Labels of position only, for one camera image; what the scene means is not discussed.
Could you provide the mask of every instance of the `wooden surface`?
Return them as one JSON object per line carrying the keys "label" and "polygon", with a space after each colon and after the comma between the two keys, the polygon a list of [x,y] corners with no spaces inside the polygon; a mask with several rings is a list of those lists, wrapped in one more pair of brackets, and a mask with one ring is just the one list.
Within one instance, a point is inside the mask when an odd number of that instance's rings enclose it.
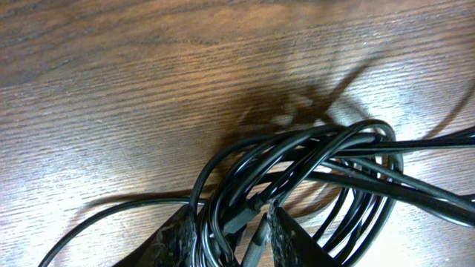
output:
{"label": "wooden surface", "polygon": [[[312,100],[296,123],[372,117],[399,139],[471,126],[474,67],[471,0],[2,1],[0,266],[37,265],[113,201],[190,189],[294,95]],[[474,192],[473,152],[404,159],[410,175]],[[176,209],[114,215],[53,265],[110,266]],[[399,203],[359,265],[473,266],[474,247],[475,231]]]}

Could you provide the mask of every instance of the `brown wood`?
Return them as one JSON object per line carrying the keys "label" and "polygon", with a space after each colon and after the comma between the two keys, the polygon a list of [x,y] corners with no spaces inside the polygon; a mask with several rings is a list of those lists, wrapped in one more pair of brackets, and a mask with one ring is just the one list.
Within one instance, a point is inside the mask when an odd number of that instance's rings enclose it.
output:
{"label": "brown wood", "polygon": [[[472,126],[474,67],[471,0],[3,1],[0,266],[37,265],[130,194],[190,189],[217,149],[295,95],[312,100],[294,105],[298,123],[372,117],[400,139]],[[473,151],[404,159],[410,175],[474,192]],[[176,209],[114,215],[54,265],[109,266]],[[359,265],[473,266],[474,246],[474,230],[398,204]]]}

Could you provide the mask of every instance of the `wire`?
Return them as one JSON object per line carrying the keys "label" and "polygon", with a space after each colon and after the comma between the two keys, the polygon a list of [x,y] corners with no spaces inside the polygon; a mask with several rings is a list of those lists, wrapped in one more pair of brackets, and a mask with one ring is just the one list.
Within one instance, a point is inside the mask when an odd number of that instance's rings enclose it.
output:
{"label": "wire", "polygon": [[[283,205],[304,180],[341,186],[330,214],[312,238],[320,242],[324,234],[332,231],[323,250],[335,252],[337,263],[353,266],[383,229],[396,201],[409,203],[451,223],[475,227],[475,194],[458,195],[409,177],[403,172],[402,159],[404,153],[427,149],[475,148],[474,134],[475,127],[471,127],[437,138],[397,142],[386,122],[370,119],[348,127],[324,125],[242,139],[210,159],[200,172],[189,199],[127,202],[101,211],[64,236],[48,252],[40,267],[47,266],[64,245],[97,220],[129,208],[178,202],[189,203],[196,222],[197,240],[191,252],[194,264],[247,267],[246,260],[239,263],[235,257],[235,244],[232,245],[231,240],[238,239],[246,224],[259,215],[265,204]],[[229,157],[235,158],[235,163],[212,196],[200,201],[206,180]],[[283,171],[272,171],[281,163],[286,166]],[[317,171],[318,166],[332,171]],[[263,184],[266,184],[265,189],[250,196],[256,185]],[[346,202],[351,203],[344,210]],[[198,211],[198,204],[205,206]],[[342,213],[343,219],[335,221]],[[265,244],[254,244],[249,249],[265,249]],[[262,253],[250,251],[249,255]],[[251,266],[255,266],[259,259],[250,261]]]}

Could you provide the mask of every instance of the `cable bundle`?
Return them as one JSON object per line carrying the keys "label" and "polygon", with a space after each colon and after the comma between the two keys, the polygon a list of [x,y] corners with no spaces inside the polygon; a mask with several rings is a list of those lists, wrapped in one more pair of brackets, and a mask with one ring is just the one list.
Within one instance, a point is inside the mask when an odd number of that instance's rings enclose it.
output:
{"label": "cable bundle", "polygon": [[[104,210],[64,236],[43,259],[47,266],[59,250],[97,220],[125,209],[165,202],[188,203],[197,239],[191,252],[196,266],[256,266],[266,246],[269,230],[261,220],[241,263],[235,247],[246,224],[265,204],[282,206],[304,180],[341,186],[329,216],[312,236],[318,242],[341,212],[349,193],[353,200],[343,220],[323,245],[334,252],[334,261],[353,266],[364,255],[390,216],[395,201],[410,203],[452,223],[475,226],[475,194],[460,196],[403,174],[402,154],[436,148],[472,148],[475,127],[435,139],[397,142],[393,129],[383,121],[365,120],[349,127],[324,125],[304,131],[243,139],[220,151],[206,164],[191,196],[127,202]],[[212,197],[199,196],[208,176],[231,154],[240,157],[228,170]],[[269,172],[287,162],[283,171]],[[332,172],[317,171],[318,166]],[[256,185],[265,189],[250,196]],[[198,205],[204,207],[198,211]]]}

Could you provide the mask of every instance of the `tangled cord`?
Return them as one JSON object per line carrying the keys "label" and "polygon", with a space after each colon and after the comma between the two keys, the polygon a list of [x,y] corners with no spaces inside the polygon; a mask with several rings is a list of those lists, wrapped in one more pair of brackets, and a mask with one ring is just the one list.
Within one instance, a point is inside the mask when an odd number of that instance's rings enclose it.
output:
{"label": "tangled cord", "polygon": [[[98,220],[129,208],[164,203],[188,203],[196,215],[198,238],[193,252],[196,266],[255,266],[258,263],[255,246],[249,245],[241,263],[236,259],[237,236],[265,204],[283,205],[304,180],[341,186],[330,214],[312,236],[315,242],[321,239],[353,192],[347,213],[322,247],[328,253],[335,252],[337,263],[353,266],[378,236],[396,200],[452,223],[475,227],[475,194],[457,195],[409,177],[403,174],[402,161],[402,154],[407,152],[472,147],[475,147],[475,127],[429,140],[397,142],[393,129],[379,120],[365,120],[349,127],[324,125],[242,139],[206,164],[189,198],[137,200],[101,211],[67,233],[39,266],[47,266],[71,239]],[[240,157],[212,196],[200,200],[211,172],[236,153]],[[271,171],[282,162],[289,163],[284,171]],[[318,166],[330,168],[332,172],[318,171]],[[260,184],[268,185],[249,197],[251,190]],[[198,211],[198,205],[204,207]],[[334,251],[342,244],[343,248]]]}

